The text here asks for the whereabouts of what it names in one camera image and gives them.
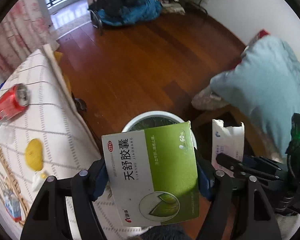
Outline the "long white paper box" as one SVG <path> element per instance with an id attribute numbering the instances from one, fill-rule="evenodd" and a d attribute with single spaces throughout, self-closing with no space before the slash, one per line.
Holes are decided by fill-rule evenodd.
<path id="1" fill-rule="evenodd" d="M 243 122 L 240 126 L 224 126 L 223 120 L 212 120 L 212 157 L 211 164 L 216 170 L 223 170 L 230 177 L 234 173 L 217 163 L 216 157 L 224 153 L 239 161 L 243 160 L 244 152 L 244 133 L 245 127 Z"/>

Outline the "green medicine box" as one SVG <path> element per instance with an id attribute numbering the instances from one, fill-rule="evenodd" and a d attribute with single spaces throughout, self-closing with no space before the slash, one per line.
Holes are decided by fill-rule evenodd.
<path id="1" fill-rule="evenodd" d="M 123 226 L 159 226 L 199 216 L 189 122 L 104 135 L 102 146 Z"/>

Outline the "red soda can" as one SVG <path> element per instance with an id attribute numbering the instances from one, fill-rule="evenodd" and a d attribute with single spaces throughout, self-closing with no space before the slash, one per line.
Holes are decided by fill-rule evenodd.
<path id="1" fill-rule="evenodd" d="M 29 103 L 28 88 L 23 83 L 12 86 L 0 97 L 0 121 L 7 121 L 23 113 Z"/>

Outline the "white round trash bin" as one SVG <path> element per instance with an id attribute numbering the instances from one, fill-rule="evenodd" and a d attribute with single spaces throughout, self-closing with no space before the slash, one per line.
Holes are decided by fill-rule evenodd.
<path id="1" fill-rule="evenodd" d="M 131 132 L 153 127 L 160 127 L 185 122 L 179 116 L 166 111 L 149 111 L 134 117 L 123 128 L 123 132 Z"/>

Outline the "blue white snack packet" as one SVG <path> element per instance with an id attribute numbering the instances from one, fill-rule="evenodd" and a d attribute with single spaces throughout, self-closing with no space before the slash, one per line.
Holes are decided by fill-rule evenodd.
<path id="1" fill-rule="evenodd" d="M 4 205 L 5 208 L 14 222 L 21 221 L 21 209 L 18 197 L 13 191 L 4 190 Z"/>

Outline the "ornate gold oval tray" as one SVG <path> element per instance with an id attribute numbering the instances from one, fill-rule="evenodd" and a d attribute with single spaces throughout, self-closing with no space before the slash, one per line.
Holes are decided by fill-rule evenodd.
<path id="1" fill-rule="evenodd" d="M 0 147 L 0 201 L 2 202 L 4 208 L 4 190 L 13 191 L 14 194 L 18 197 L 21 209 L 21 221 L 17 222 L 21 227 L 24 226 L 25 221 L 27 219 L 27 215 L 29 213 L 29 205 L 25 198 L 21 194 L 21 189 L 19 183 L 15 176 L 13 175 L 11 169 L 8 166 L 8 162 L 6 161 L 3 151 Z"/>

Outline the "yellow lemon peel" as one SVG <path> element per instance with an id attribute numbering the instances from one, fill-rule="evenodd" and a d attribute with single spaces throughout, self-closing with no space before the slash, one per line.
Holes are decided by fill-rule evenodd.
<path id="1" fill-rule="evenodd" d="M 34 171 L 43 169 L 43 146 L 39 139 L 32 139 L 26 146 L 25 162 Z"/>

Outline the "dark grey fluffy rug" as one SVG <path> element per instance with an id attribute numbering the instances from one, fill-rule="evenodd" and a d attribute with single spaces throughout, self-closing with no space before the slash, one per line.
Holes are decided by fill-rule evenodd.
<path id="1" fill-rule="evenodd" d="M 186 240 L 191 237 L 178 224 L 154 226 L 140 235 L 141 239 L 154 240 Z"/>

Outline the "light blue pillow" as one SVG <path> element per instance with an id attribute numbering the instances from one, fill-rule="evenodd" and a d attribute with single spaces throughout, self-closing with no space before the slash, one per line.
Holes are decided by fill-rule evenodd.
<path id="1" fill-rule="evenodd" d="M 300 114 L 300 62 L 289 44 L 266 35 L 249 46 L 235 69 L 210 80 L 211 90 L 271 138 L 281 156 Z"/>

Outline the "grey slipper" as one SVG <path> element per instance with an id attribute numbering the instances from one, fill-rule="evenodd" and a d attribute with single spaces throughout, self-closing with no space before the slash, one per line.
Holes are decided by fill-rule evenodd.
<path id="1" fill-rule="evenodd" d="M 210 85 L 196 94 L 191 104 L 195 109 L 202 111 L 213 111 L 229 105 L 228 102 L 211 90 Z"/>

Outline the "pink floral curtain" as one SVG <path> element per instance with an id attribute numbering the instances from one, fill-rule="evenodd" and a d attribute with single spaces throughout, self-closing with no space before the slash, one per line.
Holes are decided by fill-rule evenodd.
<path id="1" fill-rule="evenodd" d="M 0 77 L 8 78 L 35 50 L 59 47 L 39 8 L 38 0 L 19 0 L 0 23 Z"/>

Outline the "blue black clothes pile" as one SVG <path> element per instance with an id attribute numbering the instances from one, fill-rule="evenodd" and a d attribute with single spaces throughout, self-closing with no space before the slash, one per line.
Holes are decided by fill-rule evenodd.
<path id="1" fill-rule="evenodd" d="M 154 20 L 162 6 L 158 0 L 97 0 L 88 10 L 98 23 L 118 27 Z"/>

